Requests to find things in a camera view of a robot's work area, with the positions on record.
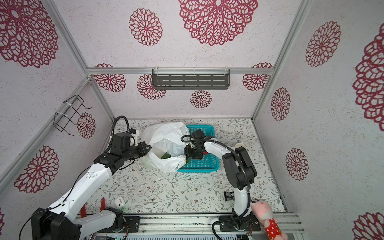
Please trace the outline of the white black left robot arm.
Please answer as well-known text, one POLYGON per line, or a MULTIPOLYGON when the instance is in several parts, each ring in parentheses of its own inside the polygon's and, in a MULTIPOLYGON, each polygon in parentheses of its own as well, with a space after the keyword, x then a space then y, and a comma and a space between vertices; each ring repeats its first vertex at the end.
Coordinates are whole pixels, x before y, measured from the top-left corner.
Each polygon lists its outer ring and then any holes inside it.
POLYGON ((72 188, 47 209, 38 208, 28 219, 34 240, 81 240, 104 229, 121 232, 127 224, 121 210, 106 208, 84 218, 77 215, 93 193, 126 161, 146 156, 151 146, 138 141, 139 132, 128 128, 123 133, 111 131, 107 149, 83 170, 72 188))

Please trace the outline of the white plastic bag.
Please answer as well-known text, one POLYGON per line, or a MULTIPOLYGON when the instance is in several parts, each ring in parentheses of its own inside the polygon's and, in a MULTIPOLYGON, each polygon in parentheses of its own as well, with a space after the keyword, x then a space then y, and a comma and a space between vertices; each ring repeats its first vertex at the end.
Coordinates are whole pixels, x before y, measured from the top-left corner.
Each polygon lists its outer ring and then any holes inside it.
POLYGON ((181 122, 168 122, 145 128, 141 140, 151 145, 152 149, 142 158, 143 166, 163 173, 177 172, 187 163, 184 155, 187 143, 182 142, 181 138, 189 134, 189 129, 181 122), (162 160, 161 156, 165 153, 172 157, 162 160))

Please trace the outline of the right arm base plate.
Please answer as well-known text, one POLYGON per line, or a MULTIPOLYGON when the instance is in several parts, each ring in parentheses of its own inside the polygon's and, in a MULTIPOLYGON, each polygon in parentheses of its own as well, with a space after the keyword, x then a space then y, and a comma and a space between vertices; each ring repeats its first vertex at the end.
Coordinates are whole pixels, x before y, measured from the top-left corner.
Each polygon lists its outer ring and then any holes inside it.
POLYGON ((253 214, 240 220, 220 223, 221 232, 259 232, 260 230, 261 225, 253 214))

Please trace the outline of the lime green fruit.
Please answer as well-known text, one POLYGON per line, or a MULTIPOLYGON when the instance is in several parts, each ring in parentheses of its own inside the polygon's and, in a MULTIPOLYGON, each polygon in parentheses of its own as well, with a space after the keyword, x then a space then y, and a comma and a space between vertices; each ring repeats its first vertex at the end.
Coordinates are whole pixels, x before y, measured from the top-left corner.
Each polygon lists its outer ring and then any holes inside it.
POLYGON ((171 158, 172 156, 168 153, 165 153, 164 155, 161 156, 161 159, 164 160, 164 159, 169 159, 171 158))

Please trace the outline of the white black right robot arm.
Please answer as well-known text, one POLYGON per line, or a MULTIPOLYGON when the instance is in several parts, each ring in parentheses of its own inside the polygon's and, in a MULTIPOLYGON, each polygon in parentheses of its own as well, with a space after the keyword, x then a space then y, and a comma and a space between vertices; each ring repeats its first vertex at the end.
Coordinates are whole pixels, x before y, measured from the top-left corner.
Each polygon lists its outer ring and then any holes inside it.
POLYGON ((182 136, 181 141, 187 144, 184 150, 187 159, 200 160, 206 152, 223 161, 228 182, 234 188, 233 220, 242 224, 251 214, 250 190, 257 176, 247 148, 243 144, 229 147, 201 130, 182 136))

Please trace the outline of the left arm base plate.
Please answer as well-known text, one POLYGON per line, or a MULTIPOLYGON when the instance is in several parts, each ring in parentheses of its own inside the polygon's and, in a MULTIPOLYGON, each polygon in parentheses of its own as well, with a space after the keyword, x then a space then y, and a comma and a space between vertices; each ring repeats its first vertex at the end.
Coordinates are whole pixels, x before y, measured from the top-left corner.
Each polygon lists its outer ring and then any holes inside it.
POLYGON ((123 226, 121 228, 110 227, 100 231, 100 233, 137 233, 139 231, 140 220, 141 218, 136 216, 124 217, 123 226))

